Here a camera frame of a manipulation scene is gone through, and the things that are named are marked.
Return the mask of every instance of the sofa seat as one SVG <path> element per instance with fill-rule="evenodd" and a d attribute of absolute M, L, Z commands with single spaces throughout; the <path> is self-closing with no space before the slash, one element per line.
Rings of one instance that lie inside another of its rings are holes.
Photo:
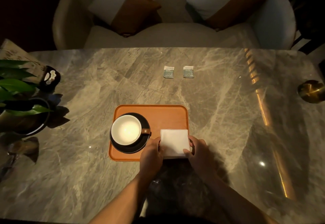
<path fill-rule="evenodd" d="M 93 26 L 84 45 L 85 49 L 134 47 L 260 48 L 260 44 L 248 23 L 219 32 L 198 23 L 160 23 L 128 38 Z"/>

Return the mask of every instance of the forearm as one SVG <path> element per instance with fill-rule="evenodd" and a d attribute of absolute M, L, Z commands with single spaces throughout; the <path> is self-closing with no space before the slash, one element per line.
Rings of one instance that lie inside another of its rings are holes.
<path fill-rule="evenodd" d="M 139 174 L 89 224 L 130 224 L 150 184 Z"/>
<path fill-rule="evenodd" d="M 247 199 L 242 197 L 234 189 L 226 185 L 214 174 L 205 180 L 205 183 L 212 190 L 220 205 L 227 212 L 228 216 L 238 224 L 275 224 L 277 223 L 267 214 L 254 206 Z"/>

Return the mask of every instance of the potted plant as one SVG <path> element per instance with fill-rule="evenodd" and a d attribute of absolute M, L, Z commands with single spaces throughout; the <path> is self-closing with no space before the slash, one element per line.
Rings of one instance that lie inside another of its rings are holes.
<path fill-rule="evenodd" d="M 40 130 L 51 111 L 49 103 L 32 97 L 37 85 L 24 81 L 34 76 L 21 68 L 26 61 L 0 60 L 0 132 L 31 135 Z"/>

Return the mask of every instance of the white napkin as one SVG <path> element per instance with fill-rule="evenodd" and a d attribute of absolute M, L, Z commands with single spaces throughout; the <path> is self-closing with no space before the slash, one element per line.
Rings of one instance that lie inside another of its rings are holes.
<path fill-rule="evenodd" d="M 165 159 L 185 157 L 183 149 L 189 148 L 189 131 L 187 129 L 161 129 L 160 147 Z"/>

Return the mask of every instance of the small packet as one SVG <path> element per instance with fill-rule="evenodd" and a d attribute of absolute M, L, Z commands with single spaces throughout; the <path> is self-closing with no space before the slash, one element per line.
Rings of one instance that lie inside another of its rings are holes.
<path fill-rule="evenodd" d="M 174 67 L 164 66 L 164 78 L 169 78 L 169 79 L 174 78 Z"/>
<path fill-rule="evenodd" d="M 184 66 L 183 67 L 183 77 L 184 78 L 194 78 L 194 67 L 193 66 Z"/>

